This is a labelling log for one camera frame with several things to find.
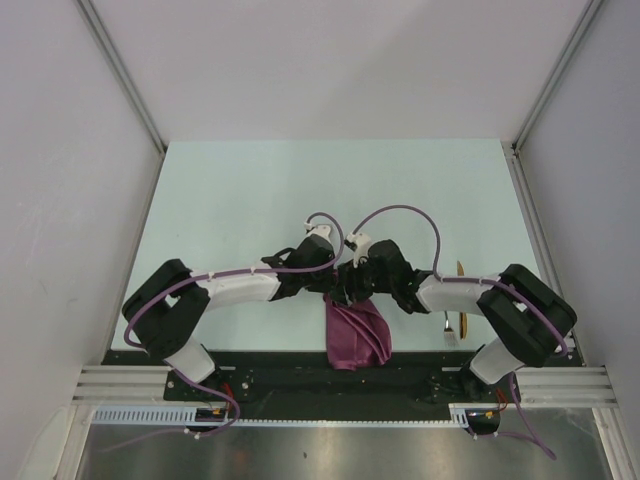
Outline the magenta satin napkin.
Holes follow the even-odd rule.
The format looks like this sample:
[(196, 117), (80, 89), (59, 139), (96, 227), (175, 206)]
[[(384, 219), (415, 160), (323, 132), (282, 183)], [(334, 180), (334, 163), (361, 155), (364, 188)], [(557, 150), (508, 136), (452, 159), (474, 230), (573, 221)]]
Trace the magenta satin napkin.
[(355, 371), (386, 364), (392, 356), (388, 323), (371, 300), (342, 305), (323, 297), (326, 353), (335, 370)]

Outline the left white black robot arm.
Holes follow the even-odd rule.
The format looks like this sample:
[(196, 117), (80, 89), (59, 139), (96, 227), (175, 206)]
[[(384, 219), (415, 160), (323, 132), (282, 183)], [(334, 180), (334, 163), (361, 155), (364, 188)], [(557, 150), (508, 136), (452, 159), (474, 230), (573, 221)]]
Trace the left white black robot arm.
[(197, 398), (214, 397), (221, 376), (194, 338), (201, 318), (216, 308), (278, 301), (303, 290), (328, 292), (336, 262), (330, 235), (326, 224), (311, 227), (298, 247), (264, 257), (248, 269), (198, 273), (179, 259), (166, 261), (124, 302), (125, 342), (186, 377), (187, 389)]

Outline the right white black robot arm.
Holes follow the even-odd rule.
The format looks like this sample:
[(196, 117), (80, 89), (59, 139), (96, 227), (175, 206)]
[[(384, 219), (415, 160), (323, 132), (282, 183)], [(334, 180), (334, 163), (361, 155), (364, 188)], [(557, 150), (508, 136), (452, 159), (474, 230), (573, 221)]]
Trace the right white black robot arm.
[(463, 393), (484, 401), (498, 382), (521, 367), (541, 368), (567, 353), (565, 337), (577, 322), (575, 310), (529, 269), (511, 264), (489, 277), (440, 277), (415, 269), (391, 240), (376, 242), (365, 255), (337, 268), (332, 297), (343, 304), (391, 296), (407, 314), (459, 312), (486, 318), (497, 338), (465, 365)]

